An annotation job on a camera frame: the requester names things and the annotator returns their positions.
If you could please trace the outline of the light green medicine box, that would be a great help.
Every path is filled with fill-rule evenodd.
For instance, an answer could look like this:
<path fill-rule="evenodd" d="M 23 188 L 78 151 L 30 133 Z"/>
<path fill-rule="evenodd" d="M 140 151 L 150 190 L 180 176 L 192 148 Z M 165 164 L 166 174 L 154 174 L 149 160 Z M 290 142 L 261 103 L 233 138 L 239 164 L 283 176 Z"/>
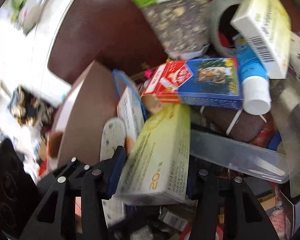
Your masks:
<path fill-rule="evenodd" d="M 151 116 L 128 155 L 115 197 L 126 205 L 170 205 L 186 198 L 190 108 L 168 104 Z"/>

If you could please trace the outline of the black product box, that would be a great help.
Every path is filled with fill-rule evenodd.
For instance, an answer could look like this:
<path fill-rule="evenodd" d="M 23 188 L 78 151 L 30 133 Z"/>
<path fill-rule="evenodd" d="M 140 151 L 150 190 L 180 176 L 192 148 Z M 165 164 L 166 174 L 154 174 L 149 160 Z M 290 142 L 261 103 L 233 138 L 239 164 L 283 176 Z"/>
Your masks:
<path fill-rule="evenodd" d="M 300 227 L 300 195 L 290 196 L 289 183 L 280 185 L 282 207 L 285 214 L 285 232 L 287 239 L 291 239 Z"/>

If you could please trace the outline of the pile of clothes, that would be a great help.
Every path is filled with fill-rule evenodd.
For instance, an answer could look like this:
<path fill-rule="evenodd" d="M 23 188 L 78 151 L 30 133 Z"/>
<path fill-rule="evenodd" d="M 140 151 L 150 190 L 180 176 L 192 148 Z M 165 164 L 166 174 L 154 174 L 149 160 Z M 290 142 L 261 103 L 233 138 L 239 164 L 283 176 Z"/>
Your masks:
<path fill-rule="evenodd" d="M 56 108 L 42 98 L 18 86 L 12 94 L 7 109 L 20 126 L 45 128 L 52 127 Z"/>

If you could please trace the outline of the floral shoe insole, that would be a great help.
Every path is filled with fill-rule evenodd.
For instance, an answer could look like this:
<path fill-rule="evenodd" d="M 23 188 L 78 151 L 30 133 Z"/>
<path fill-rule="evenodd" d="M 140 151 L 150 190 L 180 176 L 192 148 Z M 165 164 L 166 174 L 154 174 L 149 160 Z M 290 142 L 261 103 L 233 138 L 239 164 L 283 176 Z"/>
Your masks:
<path fill-rule="evenodd" d="M 111 159 L 117 146 L 124 146 L 126 128 L 120 118 L 111 118 L 104 125 L 101 139 L 100 161 Z M 103 200 L 104 216 L 107 227 L 125 219 L 125 207 L 123 202 L 117 199 Z"/>

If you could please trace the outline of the blue white tube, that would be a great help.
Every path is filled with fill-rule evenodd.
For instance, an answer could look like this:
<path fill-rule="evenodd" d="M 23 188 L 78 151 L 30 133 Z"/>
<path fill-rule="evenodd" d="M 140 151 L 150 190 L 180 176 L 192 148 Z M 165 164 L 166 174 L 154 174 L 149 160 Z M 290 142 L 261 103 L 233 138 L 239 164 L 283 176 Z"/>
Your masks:
<path fill-rule="evenodd" d="M 239 64 L 243 110 L 251 115 L 264 115 L 271 109 L 268 73 L 245 38 L 238 34 L 233 41 Z"/>

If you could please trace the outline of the brown cardboard storage box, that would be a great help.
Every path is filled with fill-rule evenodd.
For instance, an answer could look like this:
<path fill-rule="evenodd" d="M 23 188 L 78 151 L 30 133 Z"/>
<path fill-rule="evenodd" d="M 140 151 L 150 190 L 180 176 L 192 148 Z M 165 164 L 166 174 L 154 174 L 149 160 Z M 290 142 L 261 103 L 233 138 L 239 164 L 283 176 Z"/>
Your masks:
<path fill-rule="evenodd" d="M 116 116 L 119 101 L 112 72 L 93 61 L 61 103 L 52 130 L 63 132 L 56 166 L 76 157 L 94 165 L 100 161 L 103 127 Z"/>

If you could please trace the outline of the orange white medicine box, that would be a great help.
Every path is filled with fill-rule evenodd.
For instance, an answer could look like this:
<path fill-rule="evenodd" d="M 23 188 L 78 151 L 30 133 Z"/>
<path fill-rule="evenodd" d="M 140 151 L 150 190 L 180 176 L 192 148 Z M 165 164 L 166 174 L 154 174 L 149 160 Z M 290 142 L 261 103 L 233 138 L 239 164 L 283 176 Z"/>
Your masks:
<path fill-rule="evenodd" d="M 130 87 L 126 87 L 117 105 L 117 116 L 126 128 L 127 141 L 135 143 L 145 123 L 141 103 Z"/>

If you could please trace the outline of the red blue card box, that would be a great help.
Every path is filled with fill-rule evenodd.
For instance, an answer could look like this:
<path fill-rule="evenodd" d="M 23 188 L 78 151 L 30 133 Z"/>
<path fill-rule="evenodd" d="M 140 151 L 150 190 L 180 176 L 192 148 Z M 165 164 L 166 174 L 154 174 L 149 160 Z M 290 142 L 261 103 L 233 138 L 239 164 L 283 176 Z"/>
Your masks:
<path fill-rule="evenodd" d="M 155 71 L 141 100 L 148 109 L 153 103 L 240 109 L 237 60 L 205 58 L 164 63 Z"/>

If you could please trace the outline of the blue rim mesh strainer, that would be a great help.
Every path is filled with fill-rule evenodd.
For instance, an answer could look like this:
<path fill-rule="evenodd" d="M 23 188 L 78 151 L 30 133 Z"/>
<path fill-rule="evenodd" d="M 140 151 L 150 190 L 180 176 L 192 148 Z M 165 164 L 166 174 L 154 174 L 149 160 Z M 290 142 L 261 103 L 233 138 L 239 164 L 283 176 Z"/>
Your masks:
<path fill-rule="evenodd" d="M 146 109 L 141 101 L 141 97 L 139 95 L 138 88 L 135 84 L 135 82 L 123 71 L 121 70 L 113 70 L 112 76 L 115 84 L 116 91 L 121 97 L 126 89 L 126 87 L 130 88 L 132 90 L 132 94 L 136 97 L 136 99 L 139 101 L 141 105 L 142 114 L 145 120 L 147 120 L 147 112 Z"/>

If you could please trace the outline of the floral plastic bag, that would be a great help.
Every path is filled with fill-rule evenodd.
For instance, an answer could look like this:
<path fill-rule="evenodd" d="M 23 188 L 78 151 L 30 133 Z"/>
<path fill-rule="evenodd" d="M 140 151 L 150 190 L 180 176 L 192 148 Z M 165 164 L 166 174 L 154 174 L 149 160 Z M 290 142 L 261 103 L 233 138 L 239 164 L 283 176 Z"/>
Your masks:
<path fill-rule="evenodd" d="M 24 35 L 37 25 L 47 0 L 10 0 L 10 21 Z"/>

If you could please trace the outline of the dark wooden headboard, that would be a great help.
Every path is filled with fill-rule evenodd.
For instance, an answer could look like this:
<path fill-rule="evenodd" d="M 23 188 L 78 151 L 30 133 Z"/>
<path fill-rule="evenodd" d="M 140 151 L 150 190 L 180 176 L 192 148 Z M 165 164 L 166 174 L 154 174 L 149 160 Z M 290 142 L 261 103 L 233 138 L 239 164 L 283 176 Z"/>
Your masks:
<path fill-rule="evenodd" d="M 291 30 L 300 32 L 300 0 L 280 2 L 290 17 Z M 75 0 L 58 32 L 48 68 L 72 84 L 93 61 L 131 76 L 143 66 L 156 67 L 167 58 L 131 0 Z"/>

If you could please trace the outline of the yellow green medicine box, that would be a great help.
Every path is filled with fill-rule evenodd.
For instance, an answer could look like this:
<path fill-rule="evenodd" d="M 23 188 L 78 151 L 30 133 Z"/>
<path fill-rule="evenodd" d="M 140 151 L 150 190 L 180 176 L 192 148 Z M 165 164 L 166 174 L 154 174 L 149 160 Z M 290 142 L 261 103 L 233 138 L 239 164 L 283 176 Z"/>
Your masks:
<path fill-rule="evenodd" d="M 246 39 L 271 79 L 285 79 L 291 22 L 280 0 L 243 0 L 231 25 Z"/>

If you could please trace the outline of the grey tape roll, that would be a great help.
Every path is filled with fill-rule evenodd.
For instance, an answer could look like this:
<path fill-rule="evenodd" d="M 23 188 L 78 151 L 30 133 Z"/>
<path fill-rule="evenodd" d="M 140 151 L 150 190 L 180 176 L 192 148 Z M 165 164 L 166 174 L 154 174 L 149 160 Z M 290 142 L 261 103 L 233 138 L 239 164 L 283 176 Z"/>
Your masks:
<path fill-rule="evenodd" d="M 238 31 L 230 24 L 243 0 L 213 0 L 209 4 L 210 41 L 221 57 L 236 57 L 232 38 Z"/>

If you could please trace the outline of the herb sachet fabric top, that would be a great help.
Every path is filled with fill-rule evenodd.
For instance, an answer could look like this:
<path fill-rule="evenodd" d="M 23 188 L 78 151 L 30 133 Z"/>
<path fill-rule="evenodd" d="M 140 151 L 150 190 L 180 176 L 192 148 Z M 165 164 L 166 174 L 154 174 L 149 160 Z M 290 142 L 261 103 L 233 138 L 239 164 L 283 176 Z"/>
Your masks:
<path fill-rule="evenodd" d="M 131 0 L 174 60 L 202 57 L 210 44 L 209 0 Z"/>

